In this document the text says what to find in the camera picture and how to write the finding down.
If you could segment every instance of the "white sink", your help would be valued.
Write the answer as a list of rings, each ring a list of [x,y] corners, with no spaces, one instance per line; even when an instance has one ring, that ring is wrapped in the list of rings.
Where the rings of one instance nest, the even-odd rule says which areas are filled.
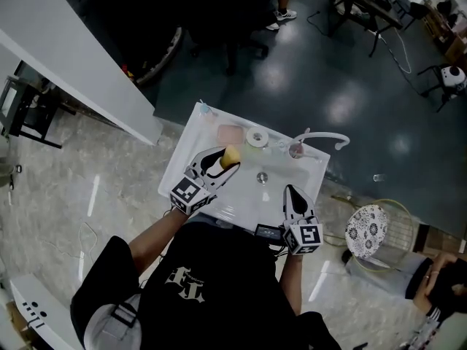
[[[215,108],[212,108],[215,121],[209,124],[200,116],[200,106],[200,103],[195,105],[159,185],[158,192],[164,197],[169,197],[170,190],[181,180],[196,154],[218,146],[216,137],[219,125],[239,125],[245,133],[251,127],[258,127],[256,123]],[[304,144],[304,152],[314,158],[293,159],[281,154],[276,147],[279,140],[289,142],[292,139],[264,129],[269,134],[269,147],[254,149],[247,145],[239,146],[242,155],[239,171],[217,191],[218,198],[201,209],[203,213],[255,231],[257,224],[278,226],[284,222],[282,196],[287,184],[300,187],[316,201],[329,155]],[[220,165],[212,170],[219,171]],[[259,173],[267,175],[266,182],[257,180]]]

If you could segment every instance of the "tiled floor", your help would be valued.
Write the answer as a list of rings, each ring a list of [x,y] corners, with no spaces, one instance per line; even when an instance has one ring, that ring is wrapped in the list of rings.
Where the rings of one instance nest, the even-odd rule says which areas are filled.
[[[166,127],[155,147],[87,117],[69,114],[61,115],[52,131],[57,132],[50,139],[62,143],[62,150],[12,138],[12,159],[23,165],[24,172],[16,179],[11,206],[7,189],[0,189],[0,255],[10,276],[34,273],[68,305],[80,282],[78,261],[65,253],[80,253],[78,233],[83,222],[99,237],[92,251],[95,260],[111,236],[130,241],[169,208],[169,202],[159,196],[157,189],[181,127]],[[93,213],[88,217],[96,175],[100,176],[100,185]],[[353,213],[351,206],[330,196],[351,194],[341,185],[324,181],[317,213],[326,233],[341,236]],[[368,201],[357,199],[359,203]],[[82,239],[88,251],[94,237],[86,227]],[[303,310],[319,311],[343,349],[365,342],[370,343],[369,349],[394,349],[409,337],[422,316],[410,302],[348,276],[340,261],[343,250],[325,244],[305,257]],[[324,282],[310,302],[325,261],[329,266]],[[277,262],[277,276],[283,262],[284,257]],[[85,271],[89,266],[86,258]]]

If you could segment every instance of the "roll of tape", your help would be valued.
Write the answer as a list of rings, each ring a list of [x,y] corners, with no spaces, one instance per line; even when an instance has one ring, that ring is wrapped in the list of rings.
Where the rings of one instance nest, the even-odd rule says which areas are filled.
[[[251,127],[247,132],[247,143],[255,148],[263,148],[268,144],[268,132],[261,127]]]

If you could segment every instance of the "sneaker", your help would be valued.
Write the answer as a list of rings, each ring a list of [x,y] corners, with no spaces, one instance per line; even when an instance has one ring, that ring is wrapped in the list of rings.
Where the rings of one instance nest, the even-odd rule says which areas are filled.
[[[272,25],[266,26],[266,28],[271,31],[277,31],[279,30],[279,25],[277,22],[274,22]]]
[[[274,14],[276,15],[277,20],[293,20],[297,18],[297,12],[294,12],[293,10],[289,9],[287,9],[287,13],[285,13],[284,15],[279,13],[277,10],[276,12],[274,12]]]

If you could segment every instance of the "white faucet spout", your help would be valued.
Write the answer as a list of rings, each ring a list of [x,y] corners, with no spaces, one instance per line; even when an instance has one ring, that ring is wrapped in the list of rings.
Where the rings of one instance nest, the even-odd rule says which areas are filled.
[[[336,143],[334,148],[336,150],[341,150],[342,147],[345,147],[350,143],[350,139],[345,136],[341,135],[340,133],[333,133],[333,132],[309,132],[309,133],[302,133],[301,135],[298,135],[295,137],[289,144],[288,146],[292,146],[295,143],[298,143],[300,140],[312,138],[312,137],[328,137],[332,139],[339,139],[342,140],[342,142]]]

